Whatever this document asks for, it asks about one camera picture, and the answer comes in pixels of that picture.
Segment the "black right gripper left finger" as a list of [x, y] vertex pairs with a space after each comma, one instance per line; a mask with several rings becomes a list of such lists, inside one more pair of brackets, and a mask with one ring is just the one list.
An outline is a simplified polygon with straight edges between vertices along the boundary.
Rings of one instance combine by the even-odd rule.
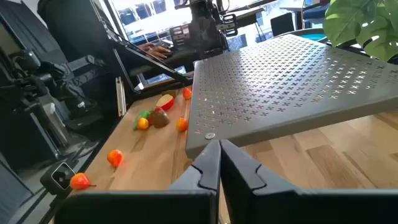
[[54, 224], [217, 224], [220, 170], [221, 146], [213, 140], [169, 189], [75, 194]]

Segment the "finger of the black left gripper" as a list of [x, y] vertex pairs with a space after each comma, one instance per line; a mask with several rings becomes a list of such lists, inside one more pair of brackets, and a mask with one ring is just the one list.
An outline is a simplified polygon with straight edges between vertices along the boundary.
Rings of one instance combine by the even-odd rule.
[[192, 20], [190, 24], [191, 46], [201, 52], [206, 50], [206, 44], [203, 40], [203, 33], [206, 31], [206, 21], [206, 18], [199, 18]]
[[206, 19], [206, 49], [224, 49], [223, 38], [216, 27], [216, 21], [209, 17]]

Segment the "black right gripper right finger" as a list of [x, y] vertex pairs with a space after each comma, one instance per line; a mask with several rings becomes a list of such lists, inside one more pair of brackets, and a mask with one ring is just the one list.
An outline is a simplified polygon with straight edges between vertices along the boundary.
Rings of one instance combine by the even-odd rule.
[[398, 224], [398, 190], [303, 189], [222, 140], [231, 224]]

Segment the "red toy apple half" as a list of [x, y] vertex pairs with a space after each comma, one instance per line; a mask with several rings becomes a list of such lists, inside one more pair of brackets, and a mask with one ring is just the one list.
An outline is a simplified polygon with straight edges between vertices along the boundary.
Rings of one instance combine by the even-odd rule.
[[171, 109], [174, 105], [174, 97], [172, 95], [163, 95], [156, 103], [157, 108], [162, 108], [164, 111]]

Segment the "black office chair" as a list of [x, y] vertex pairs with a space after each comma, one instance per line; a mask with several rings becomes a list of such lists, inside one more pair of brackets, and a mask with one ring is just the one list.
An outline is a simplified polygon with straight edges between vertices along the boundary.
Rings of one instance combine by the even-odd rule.
[[294, 31], [292, 13], [288, 12], [271, 19], [271, 29], [274, 37]]

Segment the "silver aluminium extrusion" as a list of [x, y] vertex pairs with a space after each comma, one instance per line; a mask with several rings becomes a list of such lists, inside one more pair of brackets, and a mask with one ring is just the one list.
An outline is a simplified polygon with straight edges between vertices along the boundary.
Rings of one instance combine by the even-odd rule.
[[117, 104], [118, 104], [118, 116], [123, 117], [126, 112], [126, 99], [125, 99], [125, 92], [124, 92], [124, 85], [121, 77], [116, 78], [116, 97], [117, 97]]

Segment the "grey perforated metal shelf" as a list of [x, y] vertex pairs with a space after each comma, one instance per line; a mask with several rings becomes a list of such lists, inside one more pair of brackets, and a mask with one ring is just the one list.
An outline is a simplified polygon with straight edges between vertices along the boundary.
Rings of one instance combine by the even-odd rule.
[[398, 65], [283, 35], [198, 61], [186, 153], [247, 146], [398, 108]]

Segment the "brown toy kiwi half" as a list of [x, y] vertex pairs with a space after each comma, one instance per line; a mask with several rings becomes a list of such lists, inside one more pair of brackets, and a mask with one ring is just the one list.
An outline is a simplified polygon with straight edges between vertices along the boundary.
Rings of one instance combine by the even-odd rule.
[[159, 110], [153, 114], [153, 126], [163, 128], [170, 123], [170, 119], [165, 111]]

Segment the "person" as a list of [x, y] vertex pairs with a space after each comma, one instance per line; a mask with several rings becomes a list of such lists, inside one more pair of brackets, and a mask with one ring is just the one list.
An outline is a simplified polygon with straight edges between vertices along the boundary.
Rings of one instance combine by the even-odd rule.
[[107, 36], [92, 0], [40, 0], [37, 12], [67, 60], [86, 55], [105, 59]]

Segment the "green plant in white pot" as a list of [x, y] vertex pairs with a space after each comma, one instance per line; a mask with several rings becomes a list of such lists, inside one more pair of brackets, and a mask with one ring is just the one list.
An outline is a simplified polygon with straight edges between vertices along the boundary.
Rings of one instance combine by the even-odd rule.
[[355, 40], [372, 57], [398, 59], [398, 0], [331, 0], [323, 30], [334, 47]]

